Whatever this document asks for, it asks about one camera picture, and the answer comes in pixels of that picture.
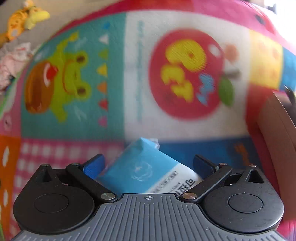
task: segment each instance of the blue triangle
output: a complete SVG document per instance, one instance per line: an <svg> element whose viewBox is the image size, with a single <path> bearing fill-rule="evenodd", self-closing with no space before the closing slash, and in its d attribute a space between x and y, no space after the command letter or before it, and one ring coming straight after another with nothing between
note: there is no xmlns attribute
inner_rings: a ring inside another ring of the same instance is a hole
<svg viewBox="0 0 296 241"><path fill-rule="evenodd" d="M103 29L109 29L110 28L110 22L105 22L103 25Z"/></svg>

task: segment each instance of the gray ribbed plate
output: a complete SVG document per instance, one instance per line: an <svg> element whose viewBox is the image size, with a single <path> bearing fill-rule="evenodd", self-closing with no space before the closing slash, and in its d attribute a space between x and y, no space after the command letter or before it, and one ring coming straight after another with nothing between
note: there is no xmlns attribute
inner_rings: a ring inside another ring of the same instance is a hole
<svg viewBox="0 0 296 241"><path fill-rule="evenodd" d="M277 241L277 232L238 235L213 225L196 204L183 203L173 194L124 194L103 204L84 226L60 235L22 231L14 241Z"/></svg>

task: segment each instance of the green leaf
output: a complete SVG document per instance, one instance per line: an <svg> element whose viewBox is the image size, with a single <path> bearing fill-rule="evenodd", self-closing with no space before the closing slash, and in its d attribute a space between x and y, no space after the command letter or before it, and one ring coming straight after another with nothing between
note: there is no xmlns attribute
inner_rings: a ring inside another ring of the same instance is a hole
<svg viewBox="0 0 296 241"><path fill-rule="evenodd" d="M219 97L223 104L232 106L234 100L234 88L229 79L222 77L219 83Z"/></svg>

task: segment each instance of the cartoon frog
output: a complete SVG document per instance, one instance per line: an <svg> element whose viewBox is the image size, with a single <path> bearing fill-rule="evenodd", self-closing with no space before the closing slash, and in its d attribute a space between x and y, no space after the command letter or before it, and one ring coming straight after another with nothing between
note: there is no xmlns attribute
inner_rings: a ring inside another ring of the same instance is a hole
<svg viewBox="0 0 296 241"><path fill-rule="evenodd" d="M57 45L48 59L37 63L28 75L25 86L25 106L30 113L51 109L59 122L67 119L63 105L86 100L91 95L90 85L81 80L80 69L88 62L86 52L65 53L69 42L78 39L78 32Z"/></svg>

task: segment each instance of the red triangle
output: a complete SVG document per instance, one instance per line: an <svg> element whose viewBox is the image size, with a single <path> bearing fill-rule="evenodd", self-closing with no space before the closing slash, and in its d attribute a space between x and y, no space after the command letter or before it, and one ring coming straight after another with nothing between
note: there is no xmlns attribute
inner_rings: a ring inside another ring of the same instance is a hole
<svg viewBox="0 0 296 241"><path fill-rule="evenodd" d="M99 106L104 110L108 110L108 100L107 99L101 100L99 102Z"/></svg>

